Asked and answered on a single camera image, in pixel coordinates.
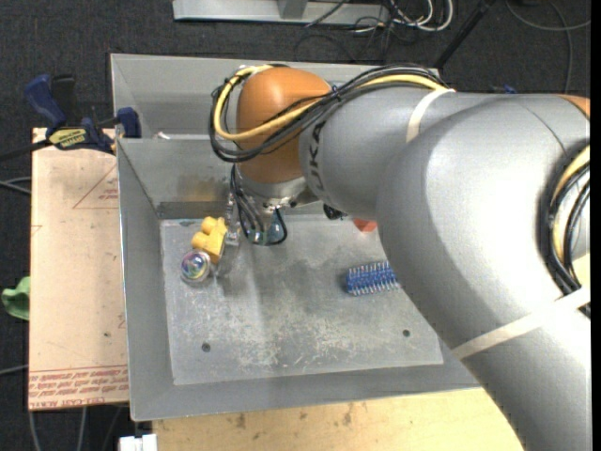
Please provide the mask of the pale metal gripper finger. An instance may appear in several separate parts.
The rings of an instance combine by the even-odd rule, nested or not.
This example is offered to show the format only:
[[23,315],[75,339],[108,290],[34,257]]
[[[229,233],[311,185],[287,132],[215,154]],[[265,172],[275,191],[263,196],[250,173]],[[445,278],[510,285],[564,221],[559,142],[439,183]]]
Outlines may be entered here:
[[223,240],[220,260],[216,265],[218,278],[226,277],[234,269],[240,248],[239,233],[228,232]]

